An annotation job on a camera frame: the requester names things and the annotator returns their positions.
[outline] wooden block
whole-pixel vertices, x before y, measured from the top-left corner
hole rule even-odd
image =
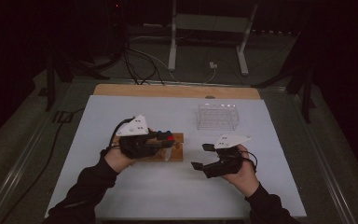
[[[183,133],[173,133],[175,143],[172,146],[171,156],[168,161],[183,161],[183,143],[185,141]],[[118,145],[119,137],[115,136],[113,142]],[[155,156],[142,158],[139,161],[165,161],[167,148],[162,148]]]

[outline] person's right hand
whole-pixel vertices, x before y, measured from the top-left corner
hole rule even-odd
[[[239,151],[244,158],[249,159],[248,149],[243,145],[237,145]],[[255,176],[253,165],[244,161],[241,169],[236,174],[222,175],[222,177],[230,184],[234,185],[245,197],[250,197],[257,190],[260,183]]]

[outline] floor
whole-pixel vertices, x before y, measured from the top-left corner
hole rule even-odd
[[[251,33],[245,49],[250,74],[242,76],[235,41],[226,39],[225,43],[216,44],[204,38],[206,44],[181,43],[177,51],[176,69],[169,72],[166,69],[169,40],[164,37],[133,36],[130,44],[132,50],[128,50],[132,72],[136,71],[139,75],[137,80],[142,82],[142,77],[151,76],[156,66],[159,77],[156,73],[145,84],[249,87],[277,75],[296,42],[296,38],[290,35]],[[154,64],[136,56],[136,50],[151,57]],[[217,67],[210,68],[210,62],[216,63]],[[111,77],[110,80],[96,80],[79,71],[75,71],[75,74],[71,84],[58,81],[56,104],[50,112],[45,111],[47,98],[39,96],[39,92],[46,88],[46,72],[36,76],[34,92],[1,128],[0,222],[4,219],[4,223],[27,224],[43,220],[49,197],[81,119],[80,111],[69,123],[53,122],[56,112],[84,108],[99,83],[134,82],[123,60],[102,72],[102,75]],[[358,164],[353,159],[351,149],[317,87],[312,89],[315,107],[310,111],[311,124],[305,124],[301,119],[293,121],[294,117],[300,118],[296,110],[299,102],[297,96],[284,92],[288,81],[281,80],[260,90],[260,93],[268,105],[308,213],[300,220],[302,223],[358,223]],[[19,158],[27,162],[19,164]],[[16,178],[7,178],[13,174]],[[337,196],[339,193],[345,196],[344,199]]]

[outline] person's left hand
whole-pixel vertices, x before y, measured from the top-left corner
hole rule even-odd
[[[135,159],[130,159],[122,154],[120,149],[110,149],[104,159],[118,173],[136,162]]]

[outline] black sleeve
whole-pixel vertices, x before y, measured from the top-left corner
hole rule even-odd
[[[68,191],[66,198],[48,211],[43,222],[50,223],[95,223],[95,206],[101,201],[107,189],[115,185],[118,173],[103,158],[93,167],[85,168],[76,184]]]
[[[253,224],[298,224],[289,211],[282,208],[281,199],[269,194],[260,184],[255,193],[245,198],[251,205],[250,218]]]

